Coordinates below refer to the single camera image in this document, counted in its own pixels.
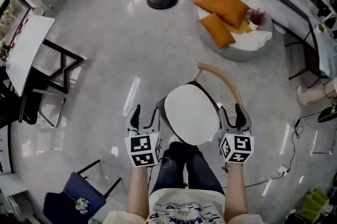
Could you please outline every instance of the glossy tile floor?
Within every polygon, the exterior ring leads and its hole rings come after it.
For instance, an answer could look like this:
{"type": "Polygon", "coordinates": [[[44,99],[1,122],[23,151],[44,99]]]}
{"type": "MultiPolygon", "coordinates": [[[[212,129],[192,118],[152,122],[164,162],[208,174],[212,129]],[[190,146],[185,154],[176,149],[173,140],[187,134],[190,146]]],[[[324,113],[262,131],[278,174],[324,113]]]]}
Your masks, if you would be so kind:
{"type": "MultiPolygon", "coordinates": [[[[297,118],[321,111],[329,101],[301,107],[296,87],[308,85],[310,74],[288,81],[303,64],[298,46],[285,48],[288,35],[273,32],[273,45],[259,59],[240,63],[205,47],[196,30],[196,8],[192,0],[179,0],[172,9],[158,11],[146,0],[69,0],[56,17],[48,38],[87,58],[72,73],[62,120],[51,129],[41,118],[36,125],[14,123],[12,154],[15,172],[27,185],[38,215],[47,192],[61,192],[69,175],[91,162],[100,165],[86,173],[101,192],[122,177],[107,204],[95,219],[103,221],[111,210],[125,210],[132,166],[124,144],[125,114],[142,106],[141,124],[148,124],[155,104],[171,90],[190,81],[198,62],[214,66],[228,75],[243,98],[253,122],[255,152],[244,165],[246,185],[277,177],[273,170],[289,167],[293,154],[292,126],[297,118]]],[[[50,73],[58,55],[41,48],[35,65],[50,73]]],[[[216,102],[233,112],[233,99],[211,74],[202,74],[201,84],[216,102]]],[[[46,98],[44,110],[55,119],[57,100],[46,98]]],[[[304,194],[315,187],[327,189],[337,169],[337,151],[328,152],[336,123],[318,124],[317,115],[301,120],[304,131],[294,137],[296,155],[290,174],[275,181],[246,188],[250,213],[267,223],[282,222],[304,194]]],[[[171,132],[161,124],[164,149],[171,132]]],[[[200,146],[223,186],[227,174],[221,167],[217,137],[200,146]]],[[[153,185],[158,167],[153,171],[153,185]]]]}

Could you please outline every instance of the window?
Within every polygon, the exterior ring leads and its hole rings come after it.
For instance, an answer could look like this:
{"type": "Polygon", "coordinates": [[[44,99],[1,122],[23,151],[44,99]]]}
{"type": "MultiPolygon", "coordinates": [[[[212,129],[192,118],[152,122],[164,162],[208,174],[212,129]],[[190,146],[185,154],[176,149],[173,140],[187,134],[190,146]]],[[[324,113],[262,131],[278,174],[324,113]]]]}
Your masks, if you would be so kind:
{"type": "Polygon", "coordinates": [[[0,49],[10,45],[30,8],[24,0],[0,0],[0,49]]]}

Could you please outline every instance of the person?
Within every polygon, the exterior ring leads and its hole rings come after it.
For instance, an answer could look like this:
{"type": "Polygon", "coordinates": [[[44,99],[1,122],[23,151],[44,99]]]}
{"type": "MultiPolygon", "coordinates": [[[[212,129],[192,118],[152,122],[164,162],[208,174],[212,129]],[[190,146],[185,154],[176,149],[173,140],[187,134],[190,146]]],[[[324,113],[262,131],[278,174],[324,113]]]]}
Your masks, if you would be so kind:
{"type": "Polygon", "coordinates": [[[103,224],[263,224],[249,215],[239,163],[229,164],[226,198],[219,181],[197,146],[172,136],[150,198],[147,167],[134,168],[127,212],[112,211],[103,224]],[[189,173],[185,188],[183,170],[189,173]]]}
{"type": "Polygon", "coordinates": [[[310,89],[304,90],[301,86],[297,87],[297,98],[300,105],[307,105],[313,101],[329,98],[333,100],[337,98],[337,77],[328,81],[326,84],[319,84],[310,89]]]}

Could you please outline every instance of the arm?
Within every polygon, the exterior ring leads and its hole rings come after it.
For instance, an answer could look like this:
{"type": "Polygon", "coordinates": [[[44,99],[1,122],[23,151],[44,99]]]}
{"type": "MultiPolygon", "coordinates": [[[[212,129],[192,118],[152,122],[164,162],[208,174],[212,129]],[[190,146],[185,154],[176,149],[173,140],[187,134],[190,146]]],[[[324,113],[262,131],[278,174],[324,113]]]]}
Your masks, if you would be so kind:
{"type": "Polygon", "coordinates": [[[144,219],[148,217],[147,167],[133,169],[127,212],[144,219]]]}
{"type": "Polygon", "coordinates": [[[247,199],[242,166],[241,164],[230,163],[224,220],[228,223],[232,218],[245,213],[247,213],[247,199]]]}

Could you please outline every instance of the jeans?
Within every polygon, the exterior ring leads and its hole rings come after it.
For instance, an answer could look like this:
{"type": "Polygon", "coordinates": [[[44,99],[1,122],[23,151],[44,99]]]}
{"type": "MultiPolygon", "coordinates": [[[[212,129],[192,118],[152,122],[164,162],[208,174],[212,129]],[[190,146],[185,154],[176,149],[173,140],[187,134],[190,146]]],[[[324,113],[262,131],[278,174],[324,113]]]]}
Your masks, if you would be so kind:
{"type": "Polygon", "coordinates": [[[172,142],[164,152],[158,178],[151,193],[163,188],[185,188],[185,163],[189,173],[189,189],[213,190],[225,195],[198,147],[180,142],[172,142]]]}

